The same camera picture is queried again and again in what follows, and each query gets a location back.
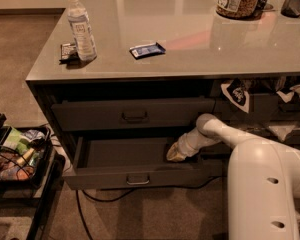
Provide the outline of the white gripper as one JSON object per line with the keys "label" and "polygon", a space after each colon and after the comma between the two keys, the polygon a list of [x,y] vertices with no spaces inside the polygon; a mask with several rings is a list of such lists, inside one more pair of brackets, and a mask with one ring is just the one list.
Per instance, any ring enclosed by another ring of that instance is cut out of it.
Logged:
{"label": "white gripper", "polygon": [[192,157],[203,147],[210,144],[210,139],[194,128],[188,133],[184,133],[177,142],[168,150],[166,159],[170,162],[182,162],[187,157]]}

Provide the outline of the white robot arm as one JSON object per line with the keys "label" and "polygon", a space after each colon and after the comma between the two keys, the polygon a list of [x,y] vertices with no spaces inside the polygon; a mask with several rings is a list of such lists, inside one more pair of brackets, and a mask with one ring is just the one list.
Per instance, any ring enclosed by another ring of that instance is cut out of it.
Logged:
{"label": "white robot arm", "polygon": [[171,146],[180,162],[222,142],[232,149],[227,172],[229,240],[300,240],[300,150],[224,124],[211,114]]}

